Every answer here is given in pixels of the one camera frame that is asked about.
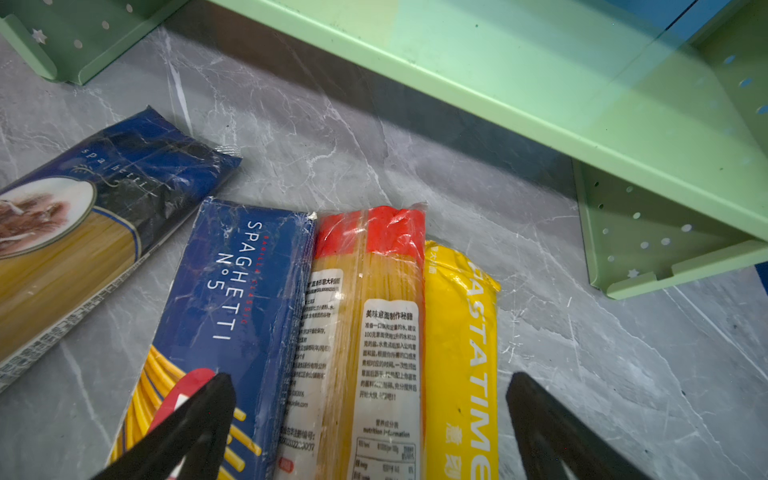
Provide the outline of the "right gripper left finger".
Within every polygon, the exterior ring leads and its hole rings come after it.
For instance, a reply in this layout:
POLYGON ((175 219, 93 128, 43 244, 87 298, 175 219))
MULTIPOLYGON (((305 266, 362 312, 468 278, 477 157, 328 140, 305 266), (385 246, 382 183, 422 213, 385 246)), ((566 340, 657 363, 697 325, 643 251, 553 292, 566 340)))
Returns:
POLYGON ((231 377, 216 374, 190 400, 97 479, 216 479, 224 459, 236 392, 231 377))

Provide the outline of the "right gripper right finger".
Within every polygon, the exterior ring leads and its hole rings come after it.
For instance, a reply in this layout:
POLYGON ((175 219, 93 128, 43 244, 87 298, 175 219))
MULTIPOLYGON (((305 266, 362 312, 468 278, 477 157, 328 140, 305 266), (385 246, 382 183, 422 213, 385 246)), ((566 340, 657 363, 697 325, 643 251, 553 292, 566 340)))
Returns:
POLYGON ((646 479, 525 372, 512 375, 506 402, 528 479, 646 479))

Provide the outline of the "blue Barilla spaghetti box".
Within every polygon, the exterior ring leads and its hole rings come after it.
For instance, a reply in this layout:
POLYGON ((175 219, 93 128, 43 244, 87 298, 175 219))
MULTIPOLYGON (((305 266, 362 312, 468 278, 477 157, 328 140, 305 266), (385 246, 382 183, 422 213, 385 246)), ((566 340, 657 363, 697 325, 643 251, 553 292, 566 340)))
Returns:
POLYGON ((203 201, 112 461, 222 373, 236 403, 217 475, 273 475, 316 221, 313 213, 203 201))

